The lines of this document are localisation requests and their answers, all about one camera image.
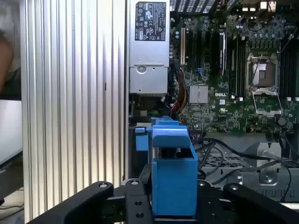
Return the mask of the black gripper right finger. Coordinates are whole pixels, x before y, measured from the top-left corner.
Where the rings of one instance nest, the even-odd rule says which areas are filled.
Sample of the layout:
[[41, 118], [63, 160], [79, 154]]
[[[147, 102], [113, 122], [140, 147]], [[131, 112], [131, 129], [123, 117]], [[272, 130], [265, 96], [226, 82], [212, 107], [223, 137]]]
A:
[[200, 224], [297, 224], [299, 213], [243, 185], [219, 190], [199, 185], [196, 218]]

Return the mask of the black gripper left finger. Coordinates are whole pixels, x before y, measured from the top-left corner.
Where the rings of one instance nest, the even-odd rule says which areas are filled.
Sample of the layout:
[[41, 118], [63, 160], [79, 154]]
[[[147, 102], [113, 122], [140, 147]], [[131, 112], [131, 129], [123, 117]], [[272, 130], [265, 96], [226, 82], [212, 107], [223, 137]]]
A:
[[149, 202], [151, 165], [137, 179], [115, 188], [109, 182], [91, 184], [30, 221], [32, 224], [151, 224]]

